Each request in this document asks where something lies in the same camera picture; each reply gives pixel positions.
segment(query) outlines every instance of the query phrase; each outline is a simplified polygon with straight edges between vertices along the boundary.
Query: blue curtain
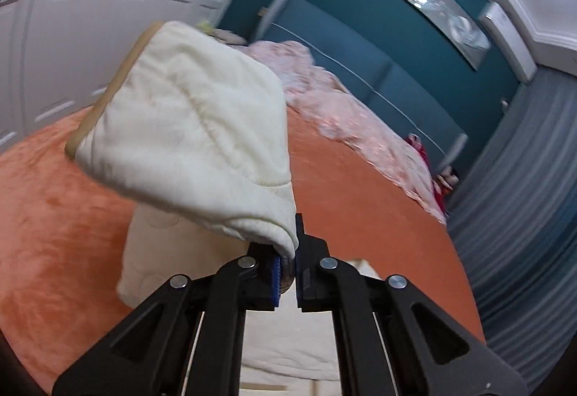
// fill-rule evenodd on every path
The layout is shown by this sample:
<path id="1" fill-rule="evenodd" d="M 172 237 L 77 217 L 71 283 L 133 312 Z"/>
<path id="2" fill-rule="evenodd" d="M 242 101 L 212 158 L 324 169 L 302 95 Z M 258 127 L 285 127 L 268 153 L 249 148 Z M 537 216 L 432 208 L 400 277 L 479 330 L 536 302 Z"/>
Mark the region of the blue curtain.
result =
<path id="1" fill-rule="evenodd" d="M 449 202 L 488 345 L 530 389 L 577 330 L 577 79 L 541 68 Z"/>

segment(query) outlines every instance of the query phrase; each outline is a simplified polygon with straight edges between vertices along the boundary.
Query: crumpled pink comforter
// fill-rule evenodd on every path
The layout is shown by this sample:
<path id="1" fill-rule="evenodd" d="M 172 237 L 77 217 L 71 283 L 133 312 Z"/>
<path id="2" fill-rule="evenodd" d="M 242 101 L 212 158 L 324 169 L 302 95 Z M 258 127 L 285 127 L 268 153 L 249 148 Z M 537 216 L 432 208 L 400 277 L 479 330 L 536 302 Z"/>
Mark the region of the crumpled pink comforter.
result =
<path id="1" fill-rule="evenodd" d="M 445 224 L 433 193 L 431 174 L 419 153 L 351 95 L 338 77 L 314 65 L 310 51 L 295 41 L 259 41 L 241 51 L 265 64 L 282 81 L 287 104 L 320 133 L 342 141 L 383 176 Z"/>

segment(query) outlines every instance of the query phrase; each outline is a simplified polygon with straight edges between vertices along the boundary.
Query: headboard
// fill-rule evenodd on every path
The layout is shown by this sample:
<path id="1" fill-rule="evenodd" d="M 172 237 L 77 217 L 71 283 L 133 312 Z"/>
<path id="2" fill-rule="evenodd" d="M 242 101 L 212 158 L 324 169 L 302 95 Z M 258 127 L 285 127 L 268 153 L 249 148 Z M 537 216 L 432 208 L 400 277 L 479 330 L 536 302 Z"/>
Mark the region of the headboard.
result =
<path id="1" fill-rule="evenodd" d="M 273 0 L 252 41 L 299 41 L 399 136 L 420 136 L 433 174 L 451 165 L 467 135 L 438 102 L 383 51 L 305 0 Z"/>

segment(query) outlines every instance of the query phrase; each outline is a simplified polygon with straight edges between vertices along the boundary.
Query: air conditioner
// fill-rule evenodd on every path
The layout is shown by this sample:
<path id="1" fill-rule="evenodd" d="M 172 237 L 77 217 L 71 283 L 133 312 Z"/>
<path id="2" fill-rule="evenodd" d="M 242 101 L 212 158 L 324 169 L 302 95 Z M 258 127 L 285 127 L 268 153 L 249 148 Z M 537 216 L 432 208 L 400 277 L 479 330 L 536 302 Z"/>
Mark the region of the air conditioner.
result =
<path id="1" fill-rule="evenodd" d="M 519 80 L 528 84 L 537 72 L 537 66 L 503 8 L 497 3 L 487 4 L 479 16 L 479 21 L 503 51 Z"/>

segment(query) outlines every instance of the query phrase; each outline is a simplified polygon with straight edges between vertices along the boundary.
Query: orange bedsheet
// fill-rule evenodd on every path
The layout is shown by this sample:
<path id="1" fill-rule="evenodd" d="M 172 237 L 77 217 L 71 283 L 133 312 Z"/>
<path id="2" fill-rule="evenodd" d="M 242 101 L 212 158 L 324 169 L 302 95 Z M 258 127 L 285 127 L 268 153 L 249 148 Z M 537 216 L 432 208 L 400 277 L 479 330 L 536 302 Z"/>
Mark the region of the orange bedsheet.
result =
<path id="1" fill-rule="evenodd" d="M 403 274 L 478 338 L 471 290 L 444 227 L 340 142 L 292 110 L 294 193 L 308 233 L 331 254 Z M 47 391 L 128 312 L 115 294 L 134 204 L 64 156 L 84 115 L 65 118 L 0 157 L 0 329 Z"/>

